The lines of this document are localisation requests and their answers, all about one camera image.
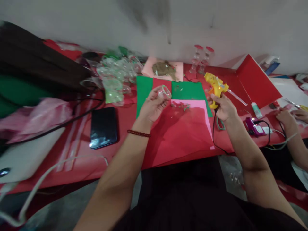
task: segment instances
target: red bead bracelet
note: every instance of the red bead bracelet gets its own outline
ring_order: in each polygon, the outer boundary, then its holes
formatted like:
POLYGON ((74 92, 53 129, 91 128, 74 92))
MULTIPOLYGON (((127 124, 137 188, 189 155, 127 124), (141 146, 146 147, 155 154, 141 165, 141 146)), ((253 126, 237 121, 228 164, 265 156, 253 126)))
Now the red bead bracelet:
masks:
POLYGON ((151 134, 141 133, 141 132, 133 131, 130 129, 128 129, 127 132, 133 135, 138 135, 138 136, 143 136, 143 137, 148 137, 148 138, 151 137, 151 134))

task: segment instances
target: floor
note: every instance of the floor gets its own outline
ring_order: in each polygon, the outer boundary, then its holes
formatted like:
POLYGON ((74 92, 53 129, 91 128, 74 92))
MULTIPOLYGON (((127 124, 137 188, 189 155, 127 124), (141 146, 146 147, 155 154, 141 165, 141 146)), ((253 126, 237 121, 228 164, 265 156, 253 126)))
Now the floor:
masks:
MULTIPOLYGON (((243 177, 238 159, 236 157, 220 156, 219 161, 225 177, 227 191, 243 200, 247 200, 245 191, 241 189, 243 177)), ((97 183, 98 181, 95 181, 45 206, 30 218, 23 230, 73 230, 97 183)), ((141 184, 141 176, 139 175, 134 188, 132 207, 137 204, 141 184)), ((291 205, 308 226, 308 213, 294 204, 291 205)))

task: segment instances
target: pink plastic bag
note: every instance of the pink plastic bag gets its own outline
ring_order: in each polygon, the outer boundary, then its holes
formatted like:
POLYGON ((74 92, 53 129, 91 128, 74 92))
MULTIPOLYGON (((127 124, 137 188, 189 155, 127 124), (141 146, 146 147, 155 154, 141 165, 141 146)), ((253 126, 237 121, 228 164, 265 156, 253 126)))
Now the pink plastic bag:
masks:
POLYGON ((8 143, 29 139, 38 133, 48 131, 72 117, 72 109, 66 101, 57 98, 44 98, 35 107, 18 109, 0 120, 0 132, 8 135, 8 143))

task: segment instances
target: hand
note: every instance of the hand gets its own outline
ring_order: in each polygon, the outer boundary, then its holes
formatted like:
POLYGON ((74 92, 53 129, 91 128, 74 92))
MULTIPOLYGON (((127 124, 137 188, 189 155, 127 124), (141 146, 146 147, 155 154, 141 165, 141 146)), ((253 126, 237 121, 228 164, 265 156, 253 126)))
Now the hand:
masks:
POLYGON ((295 118, 286 108, 280 108, 280 110, 277 111, 276 118, 283 123, 284 126, 297 126, 295 118))
POLYGON ((291 111, 291 114, 298 120, 302 120, 308 124, 308 112, 304 110, 291 111))
POLYGON ((222 121, 227 121, 238 117, 236 107, 233 105, 231 100, 229 100, 229 98, 224 94, 221 94, 221 98, 215 96, 214 94, 211 94, 209 104, 211 104, 212 101, 215 101, 216 103, 220 104, 216 115, 222 121))
POLYGON ((152 123, 159 118, 161 112, 168 104, 168 100, 158 97, 157 92, 160 88, 161 86, 158 86, 150 92, 148 98, 142 105, 138 118, 150 121, 152 123))

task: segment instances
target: hot glue gun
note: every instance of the hot glue gun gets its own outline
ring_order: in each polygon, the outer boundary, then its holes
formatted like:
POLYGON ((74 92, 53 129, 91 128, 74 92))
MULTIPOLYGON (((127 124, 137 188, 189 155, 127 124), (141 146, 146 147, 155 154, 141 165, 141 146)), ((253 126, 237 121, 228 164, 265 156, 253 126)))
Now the hot glue gun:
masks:
MULTIPOLYGON (((218 78, 217 76, 214 76, 211 73, 206 72, 204 76, 206 82, 208 82, 212 89, 209 91, 209 94, 214 94, 217 97, 220 97, 222 92, 229 92, 231 95, 233 95, 235 98, 237 98, 242 104, 247 106, 248 104, 245 103, 240 97, 238 97, 233 91, 229 89, 229 86, 225 83, 223 84, 223 81, 218 78)), ((218 107, 218 104, 216 104, 215 101, 210 105, 210 108, 216 109, 218 107)))

